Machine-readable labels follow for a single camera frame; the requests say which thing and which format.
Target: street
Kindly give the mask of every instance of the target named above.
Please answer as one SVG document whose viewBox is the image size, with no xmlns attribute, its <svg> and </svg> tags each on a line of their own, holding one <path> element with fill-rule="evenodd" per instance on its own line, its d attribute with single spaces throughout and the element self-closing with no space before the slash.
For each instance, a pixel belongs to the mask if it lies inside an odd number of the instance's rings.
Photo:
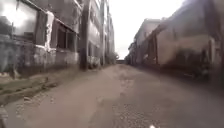
<svg viewBox="0 0 224 128">
<path fill-rule="evenodd" d="M 223 128 L 221 90 L 114 65 L 5 107 L 25 128 Z"/>
</svg>

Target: window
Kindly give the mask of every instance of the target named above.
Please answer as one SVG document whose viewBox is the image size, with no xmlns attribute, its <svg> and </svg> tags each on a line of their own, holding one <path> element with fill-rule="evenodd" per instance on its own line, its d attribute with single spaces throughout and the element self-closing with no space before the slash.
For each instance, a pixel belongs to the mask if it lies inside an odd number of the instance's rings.
<svg viewBox="0 0 224 128">
<path fill-rule="evenodd" d="M 17 0 L 0 0 L 0 34 L 33 40 L 37 10 Z"/>
<path fill-rule="evenodd" d="M 68 30 L 67 32 L 67 46 L 70 51 L 75 51 L 74 32 Z"/>
<path fill-rule="evenodd" d="M 0 34 L 11 35 L 16 6 L 16 0 L 0 0 Z"/>
<path fill-rule="evenodd" d="M 58 29 L 58 42 L 57 47 L 66 49 L 66 29 L 64 26 L 60 25 Z"/>
<path fill-rule="evenodd" d="M 57 31 L 57 48 L 74 52 L 76 43 L 75 33 L 61 23 L 59 23 L 59 28 Z"/>
<path fill-rule="evenodd" d="M 19 2 L 13 22 L 13 35 L 28 40 L 34 40 L 37 21 L 37 10 Z"/>
</svg>

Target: dirt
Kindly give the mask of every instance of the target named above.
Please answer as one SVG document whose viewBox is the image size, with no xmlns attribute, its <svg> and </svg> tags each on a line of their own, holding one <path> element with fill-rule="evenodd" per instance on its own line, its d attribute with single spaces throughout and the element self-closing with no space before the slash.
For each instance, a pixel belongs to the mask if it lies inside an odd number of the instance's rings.
<svg viewBox="0 0 224 128">
<path fill-rule="evenodd" d="M 12 128 L 223 128 L 224 97 L 219 91 L 115 65 L 4 109 L 6 125 Z"/>
</svg>

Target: wall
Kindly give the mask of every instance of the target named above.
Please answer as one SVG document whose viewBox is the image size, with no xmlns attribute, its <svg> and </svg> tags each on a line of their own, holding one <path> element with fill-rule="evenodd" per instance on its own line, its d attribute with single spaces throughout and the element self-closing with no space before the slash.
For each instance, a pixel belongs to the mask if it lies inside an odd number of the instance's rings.
<svg viewBox="0 0 224 128">
<path fill-rule="evenodd" d="M 157 36 L 161 66 L 172 61 L 181 50 L 200 54 L 208 48 L 210 41 L 203 6 L 199 2 L 182 7 L 170 19 L 168 27 Z"/>
<path fill-rule="evenodd" d="M 49 10 L 70 28 L 77 27 L 76 22 L 79 19 L 81 10 L 74 0 L 31 0 L 38 7 Z"/>
<path fill-rule="evenodd" d="M 151 32 L 159 25 L 159 23 L 159 20 L 145 19 L 136 36 L 137 45 L 141 45 Z"/>
<path fill-rule="evenodd" d="M 70 29 L 73 29 L 75 32 L 78 32 L 77 27 L 73 24 L 75 20 L 78 18 L 75 15 L 71 14 L 71 10 L 77 9 L 77 6 L 70 6 L 68 1 L 64 3 L 60 3 L 61 1 L 55 3 L 54 1 L 50 1 L 52 8 L 56 8 L 55 10 L 59 10 L 57 17 L 61 17 L 61 21 L 65 21 L 65 24 Z M 51 7 L 47 6 L 48 3 L 45 0 L 34 1 L 39 7 L 42 9 L 50 9 Z M 20 75 L 30 74 L 39 72 L 40 70 L 45 70 L 46 68 L 53 68 L 55 66 L 69 66 L 76 65 L 78 63 L 78 53 L 76 51 L 75 45 L 77 41 L 71 41 L 69 43 L 74 44 L 75 48 L 70 49 L 59 49 L 57 48 L 58 43 L 58 33 L 57 33 L 57 25 L 53 25 L 52 37 L 50 40 L 50 49 L 46 47 L 46 21 L 47 14 L 40 9 L 39 11 L 36 32 L 35 32 L 35 41 L 25 41 L 25 40 L 17 40 L 12 39 L 9 36 L 0 35 L 0 72 L 8 72 L 10 74 L 15 75 L 15 72 L 18 72 Z"/>
</svg>

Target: debris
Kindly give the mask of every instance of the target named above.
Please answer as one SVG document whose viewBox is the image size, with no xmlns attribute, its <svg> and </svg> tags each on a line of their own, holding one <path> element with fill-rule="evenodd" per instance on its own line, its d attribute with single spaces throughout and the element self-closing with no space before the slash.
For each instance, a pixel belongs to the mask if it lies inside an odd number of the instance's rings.
<svg viewBox="0 0 224 128">
<path fill-rule="evenodd" d="M 30 101 L 31 100 L 29 97 L 24 97 L 23 99 L 24 99 L 24 101 Z"/>
</svg>

